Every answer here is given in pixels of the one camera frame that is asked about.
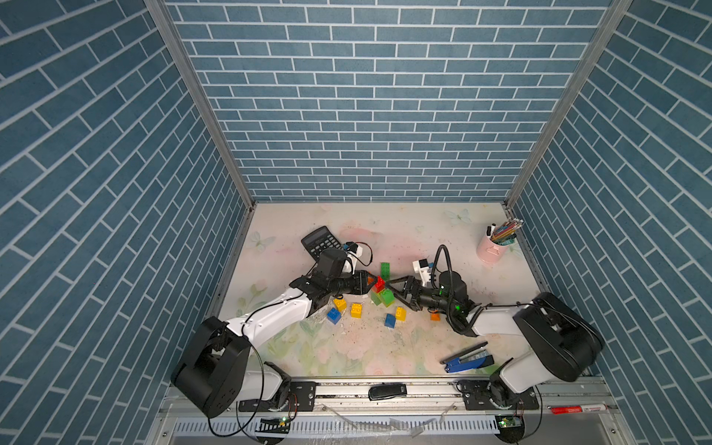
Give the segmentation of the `black usb dongle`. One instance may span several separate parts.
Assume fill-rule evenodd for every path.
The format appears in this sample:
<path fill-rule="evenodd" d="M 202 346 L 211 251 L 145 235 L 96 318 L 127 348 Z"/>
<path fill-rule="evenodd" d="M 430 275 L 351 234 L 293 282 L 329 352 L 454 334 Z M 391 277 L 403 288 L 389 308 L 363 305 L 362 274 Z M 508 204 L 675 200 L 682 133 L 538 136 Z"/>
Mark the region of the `black usb dongle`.
<path fill-rule="evenodd" d="M 407 394 L 407 386 L 405 384 L 387 383 L 370 387 L 368 391 L 368 398 L 371 402 L 380 402 L 405 397 Z"/>

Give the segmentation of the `yellow lego brick right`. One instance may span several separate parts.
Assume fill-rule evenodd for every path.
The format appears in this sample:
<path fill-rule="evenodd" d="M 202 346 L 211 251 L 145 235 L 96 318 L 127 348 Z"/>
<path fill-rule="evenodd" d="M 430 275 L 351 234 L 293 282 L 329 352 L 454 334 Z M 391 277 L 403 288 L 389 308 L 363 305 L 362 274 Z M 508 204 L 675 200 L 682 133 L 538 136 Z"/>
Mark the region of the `yellow lego brick right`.
<path fill-rule="evenodd" d="M 400 322 L 404 322 L 406 320 L 406 311 L 402 307 L 397 307 L 395 311 L 395 319 Z"/>

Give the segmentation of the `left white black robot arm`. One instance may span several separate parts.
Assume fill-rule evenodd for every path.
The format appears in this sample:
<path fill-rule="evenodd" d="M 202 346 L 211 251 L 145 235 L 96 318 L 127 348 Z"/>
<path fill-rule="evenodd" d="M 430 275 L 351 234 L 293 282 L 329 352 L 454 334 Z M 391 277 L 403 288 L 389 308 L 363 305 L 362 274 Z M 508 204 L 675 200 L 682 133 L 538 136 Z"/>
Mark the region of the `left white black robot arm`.
<path fill-rule="evenodd" d="M 279 297 L 263 307 L 228 321 L 212 316 L 203 321 L 171 374 L 171 383 L 194 406 L 213 419 L 232 404 L 277 410 L 291 397 L 291 377 L 279 366 L 257 360 L 257 348 L 289 326 L 320 311 L 343 295 L 365 295 L 378 277 L 358 270 L 347 250 L 329 248 L 308 274 L 289 283 Z"/>

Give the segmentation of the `yellow lego brick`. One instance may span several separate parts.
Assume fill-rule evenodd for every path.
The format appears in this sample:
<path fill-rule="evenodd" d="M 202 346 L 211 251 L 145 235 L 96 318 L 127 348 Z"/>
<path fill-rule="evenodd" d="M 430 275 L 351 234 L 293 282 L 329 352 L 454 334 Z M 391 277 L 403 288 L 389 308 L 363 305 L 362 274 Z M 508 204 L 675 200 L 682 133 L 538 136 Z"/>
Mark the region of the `yellow lego brick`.
<path fill-rule="evenodd" d="M 333 304 L 340 313 L 343 313 L 347 309 L 348 305 L 344 299 L 333 299 Z"/>
<path fill-rule="evenodd" d="M 402 307 L 397 307 L 395 311 L 395 319 L 400 322 L 404 322 L 406 320 L 406 311 Z"/>
<path fill-rule="evenodd" d="M 352 318 L 361 319 L 363 317 L 363 305 L 361 303 L 353 303 L 350 306 L 350 316 Z"/>

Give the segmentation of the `pink pencil cup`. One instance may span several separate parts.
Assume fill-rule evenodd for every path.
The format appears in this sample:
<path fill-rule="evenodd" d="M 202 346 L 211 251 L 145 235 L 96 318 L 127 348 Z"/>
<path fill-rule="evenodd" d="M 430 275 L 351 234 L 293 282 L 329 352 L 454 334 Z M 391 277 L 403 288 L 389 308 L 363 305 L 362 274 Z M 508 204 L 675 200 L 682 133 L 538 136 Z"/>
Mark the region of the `pink pencil cup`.
<path fill-rule="evenodd" d="M 487 264 L 498 263 L 508 251 L 508 246 L 501 246 L 491 241 L 487 236 L 482 237 L 477 247 L 478 257 Z"/>

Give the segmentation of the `red square lego brick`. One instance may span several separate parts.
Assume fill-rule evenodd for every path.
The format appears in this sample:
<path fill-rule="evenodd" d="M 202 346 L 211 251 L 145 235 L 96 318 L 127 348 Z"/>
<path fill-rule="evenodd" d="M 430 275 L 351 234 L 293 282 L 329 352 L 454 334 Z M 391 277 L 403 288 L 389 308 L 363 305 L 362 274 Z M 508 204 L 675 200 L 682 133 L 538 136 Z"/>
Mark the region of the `red square lego brick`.
<path fill-rule="evenodd" d="M 386 288 L 385 281 L 383 280 L 382 277 L 378 276 L 378 278 L 376 278 L 374 292 L 376 292 L 376 294 L 380 294 L 385 288 Z"/>

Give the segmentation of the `blue lego brick centre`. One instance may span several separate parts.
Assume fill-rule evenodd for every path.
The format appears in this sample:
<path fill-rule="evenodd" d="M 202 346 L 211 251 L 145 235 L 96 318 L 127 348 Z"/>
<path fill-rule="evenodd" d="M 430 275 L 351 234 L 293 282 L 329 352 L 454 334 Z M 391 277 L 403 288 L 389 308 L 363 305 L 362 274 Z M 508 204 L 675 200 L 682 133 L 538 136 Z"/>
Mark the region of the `blue lego brick centre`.
<path fill-rule="evenodd" d="M 393 314 L 387 314 L 386 319 L 384 322 L 384 326 L 387 326 L 388 328 L 395 328 L 396 326 L 396 318 Z"/>

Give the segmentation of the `yellow lego brick middle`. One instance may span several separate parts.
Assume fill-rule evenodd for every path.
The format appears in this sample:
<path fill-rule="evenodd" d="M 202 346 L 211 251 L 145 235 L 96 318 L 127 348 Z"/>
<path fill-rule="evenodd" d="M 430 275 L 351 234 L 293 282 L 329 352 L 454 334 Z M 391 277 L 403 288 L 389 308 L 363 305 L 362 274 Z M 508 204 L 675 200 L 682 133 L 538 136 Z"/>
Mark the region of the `yellow lego brick middle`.
<path fill-rule="evenodd" d="M 352 318 L 361 319 L 363 317 L 363 305 L 361 303 L 353 303 L 350 306 L 350 316 Z"/>

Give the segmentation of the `blue black stapler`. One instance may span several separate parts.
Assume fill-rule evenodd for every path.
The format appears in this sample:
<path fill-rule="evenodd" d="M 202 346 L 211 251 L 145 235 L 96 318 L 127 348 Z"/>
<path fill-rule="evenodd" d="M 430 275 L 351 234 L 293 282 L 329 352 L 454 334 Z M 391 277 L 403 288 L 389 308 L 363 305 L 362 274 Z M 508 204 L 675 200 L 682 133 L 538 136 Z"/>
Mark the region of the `blue black stapler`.
<path fill-rule="evenodd" d="M 444 366 L 444 370 L 447 374 L 456 374 L 492 366 L 494 365 L 494 358 L 487 351 L 488 344 L 488 341 L 482 341 L 470 348 L 461 350 L 461 352 L 442 359 L 439 363 Z"/>

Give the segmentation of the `red marker pen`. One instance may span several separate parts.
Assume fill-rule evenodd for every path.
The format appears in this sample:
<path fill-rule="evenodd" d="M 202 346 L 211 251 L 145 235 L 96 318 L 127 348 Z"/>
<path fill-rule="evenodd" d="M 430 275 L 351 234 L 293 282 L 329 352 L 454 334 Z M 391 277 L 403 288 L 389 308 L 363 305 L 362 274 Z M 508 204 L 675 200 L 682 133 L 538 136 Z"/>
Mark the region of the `red marker pen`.
<path fill-rule="evenodd" d="M 553 415 L 568 415 L 569 413 L 600 413 L 607 410 L 608 407 L 603 403 L 550 407 L 550 412 Z"/>

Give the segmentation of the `blue lego brick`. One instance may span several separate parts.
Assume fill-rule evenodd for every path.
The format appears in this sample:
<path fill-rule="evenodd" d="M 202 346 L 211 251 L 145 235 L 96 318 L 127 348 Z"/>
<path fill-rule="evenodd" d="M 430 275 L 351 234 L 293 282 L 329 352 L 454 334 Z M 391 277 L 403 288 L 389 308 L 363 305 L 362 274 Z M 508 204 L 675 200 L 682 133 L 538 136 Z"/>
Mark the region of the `blue lego brick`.
<path fill-rule="evenodd" d="M 326 314 L 326 318 L 330 323 L 337 324 L 342 318 L 341 311 L 339 311 L 337 308 L 331 308 Z"/>
<path fill-rule="evenodd" d="M 396 326 L 396 318 L 393 314 L 387 314 L 386 319 L 384 322 L 384 326 L 387 326 L 388 328 L 395 328 Z"/>

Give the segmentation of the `dark green long lego brick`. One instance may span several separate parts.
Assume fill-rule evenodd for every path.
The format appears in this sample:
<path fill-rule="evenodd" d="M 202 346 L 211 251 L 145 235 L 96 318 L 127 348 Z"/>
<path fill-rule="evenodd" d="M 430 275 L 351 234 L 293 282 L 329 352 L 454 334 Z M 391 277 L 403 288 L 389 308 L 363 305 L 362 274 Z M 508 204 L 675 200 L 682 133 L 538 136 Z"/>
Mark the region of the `dark green long lego brick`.
<path fill-rule="evenodd" d="M 380 277 L 385 281 L 390 280 L 390 264 L 380 263 Z"/>

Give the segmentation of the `blue lego brick left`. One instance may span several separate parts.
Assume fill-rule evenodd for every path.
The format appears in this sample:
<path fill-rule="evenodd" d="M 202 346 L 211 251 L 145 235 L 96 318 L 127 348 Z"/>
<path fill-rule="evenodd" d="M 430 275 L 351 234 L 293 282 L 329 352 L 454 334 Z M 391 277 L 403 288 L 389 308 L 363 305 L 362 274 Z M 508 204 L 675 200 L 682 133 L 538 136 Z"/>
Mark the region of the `blue lego brick left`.
<path fill-rule="evenodd" d="M 326 314 L 326 318 L 330 323 L 337 324 L 342 318 L 341 311 L 339 311 L 337 308 L 331 308 Z"/>

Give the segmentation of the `coloured pencils bundle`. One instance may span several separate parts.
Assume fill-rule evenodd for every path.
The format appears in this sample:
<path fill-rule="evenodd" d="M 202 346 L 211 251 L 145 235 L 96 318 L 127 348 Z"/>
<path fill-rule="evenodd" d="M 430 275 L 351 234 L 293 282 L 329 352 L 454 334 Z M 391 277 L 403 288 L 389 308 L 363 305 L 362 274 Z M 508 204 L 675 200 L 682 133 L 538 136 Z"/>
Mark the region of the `coloured pencils bundle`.
<path fill-rule="evenodd" d="M 489 228 L 487 239 L 498 246 L 512 244 L 517 236 L 517 231 L 524 225 L 524 221 L 517 218 L 509 219 L 502 224 L 495 224 Z"/>

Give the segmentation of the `yellow lego brick left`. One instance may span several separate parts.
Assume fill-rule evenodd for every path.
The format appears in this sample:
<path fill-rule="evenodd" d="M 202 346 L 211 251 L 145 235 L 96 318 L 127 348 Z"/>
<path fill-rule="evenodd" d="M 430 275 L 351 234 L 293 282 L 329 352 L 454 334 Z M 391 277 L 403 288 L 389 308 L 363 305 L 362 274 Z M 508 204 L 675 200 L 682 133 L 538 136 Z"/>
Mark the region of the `yellow lego brick left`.
<path fill-rule="evenodd" d="M 348 305 L 344 299 L 333 299 L 333 304 L 340 313 L 343 313 L 347 309 Z"/>

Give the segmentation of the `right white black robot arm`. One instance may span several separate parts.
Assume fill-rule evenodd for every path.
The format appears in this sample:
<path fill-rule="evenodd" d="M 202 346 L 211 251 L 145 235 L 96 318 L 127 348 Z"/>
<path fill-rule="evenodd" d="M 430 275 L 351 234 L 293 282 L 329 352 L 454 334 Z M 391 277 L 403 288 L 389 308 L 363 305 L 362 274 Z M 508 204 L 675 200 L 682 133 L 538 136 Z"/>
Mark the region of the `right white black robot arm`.
<path fill-rule="evenodd" d="M 601 334 L 550 292 L 524 303 L 476 303 L 455 272 L 441 273 L 428 286 L 404 276 L 385 288 L 413 311 L 444 315 L 460 335 L 519 336 L 526 341 L 528 350 L 505 361 L 489 378 L 489 398 L 498 408 L 513 406 L 529 389 L 552 379 L 576 381 L 604 349 Z"/>

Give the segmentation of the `black desk calculator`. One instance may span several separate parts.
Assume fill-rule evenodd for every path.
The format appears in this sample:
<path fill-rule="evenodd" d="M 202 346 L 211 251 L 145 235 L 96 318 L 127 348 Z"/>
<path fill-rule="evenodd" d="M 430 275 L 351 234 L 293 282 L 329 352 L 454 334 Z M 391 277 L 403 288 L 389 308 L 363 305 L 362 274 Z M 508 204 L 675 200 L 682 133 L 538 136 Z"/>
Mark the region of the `black desk calculator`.
<path fill-rule="evenodd" d="M 331 231 L 324 225 L 313 230 L 301 240 L 302 246 L 307 250 L 314 261 L 318 261 L 324 250 L 342 250 L 343 244 L 336 239 Z"/>

